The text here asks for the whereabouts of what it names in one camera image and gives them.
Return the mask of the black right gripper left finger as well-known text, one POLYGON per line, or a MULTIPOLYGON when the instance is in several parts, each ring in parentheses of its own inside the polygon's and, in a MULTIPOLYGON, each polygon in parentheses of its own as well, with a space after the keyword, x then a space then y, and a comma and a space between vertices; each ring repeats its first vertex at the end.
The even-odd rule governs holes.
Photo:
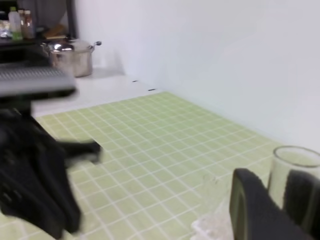
POLYGON ((235 240, 311 240, 247 168, 233 171, 229 215, 235 240))

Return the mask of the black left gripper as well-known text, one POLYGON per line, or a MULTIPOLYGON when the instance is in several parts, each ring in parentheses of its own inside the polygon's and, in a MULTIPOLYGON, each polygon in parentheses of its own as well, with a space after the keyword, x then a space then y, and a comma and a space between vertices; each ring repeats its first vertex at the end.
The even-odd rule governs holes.
POLYGON ((95 141, 57 142, 32 117, 29 104, 2 103, 0 211, 54 239, 62 239, 64 231, 78 233, 82 213, 71 190, 65 159, 89 156, 99 160, 101 150, 95 141))

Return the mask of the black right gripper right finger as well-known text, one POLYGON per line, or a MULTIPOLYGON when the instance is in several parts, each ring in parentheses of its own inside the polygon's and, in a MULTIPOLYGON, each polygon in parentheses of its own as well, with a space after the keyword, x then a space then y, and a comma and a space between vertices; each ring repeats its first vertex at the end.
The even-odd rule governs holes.
POLYGON ((283 210, 315 240, 320 238, 320 179, 299 170, 287 176, 283 210))

